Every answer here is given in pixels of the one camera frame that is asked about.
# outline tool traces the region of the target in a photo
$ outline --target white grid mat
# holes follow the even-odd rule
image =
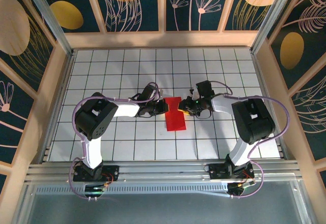
[[[71,161],[83,150],[72,129],[76,104],[95,92],[128,98],[155,81],[164,97],[182,97],[204,80],[218,80],[235,96],[261,95],[251,55],[246,48],[180,48],[80,50],[69,80],[49,161]],[[215,93],[226,92],[212,83]],[[217,159],[233,149],[239,137],[230,115],[213,113],[205,120],[185,116],[186,131],[167,132],[165,116],[114,118],[102,137],[104,160]],[[253,158],[279,158],[275,141],[266,143]]]

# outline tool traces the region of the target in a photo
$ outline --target red block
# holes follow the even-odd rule
[[[181,97],[165,98],[169,111],[165,113],[168,131],[186,130],[183,112],[178,110]]]

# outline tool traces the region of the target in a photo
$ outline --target white tile floor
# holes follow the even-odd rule
[[[164,97],[186,98],[191,87],[207,79],[225,82],[235,96],[261,95],[246,48],[78,51],[48,160],[70,161],[82,155],[71,115],[83,98],[95,92],[127,98],[141,92],[151,81],[164,90]],[[226,91],[217,83],[212,86],[216,93]],[[230,115],[213,113],[206,120],[185,119],[186,131],[168,132],[164,115],[147,119],[115,118],[102,137],[102,157],[104,160],[225,158],[239,137]],[[261,157],[280,157],[275,141],[253,153],[253,158]]]

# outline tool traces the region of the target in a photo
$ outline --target red rectangular object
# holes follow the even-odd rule
[[[186,130],[183,112],[178,110],[181,97],[165,98],[169,111],[165,113],[168,131]]]

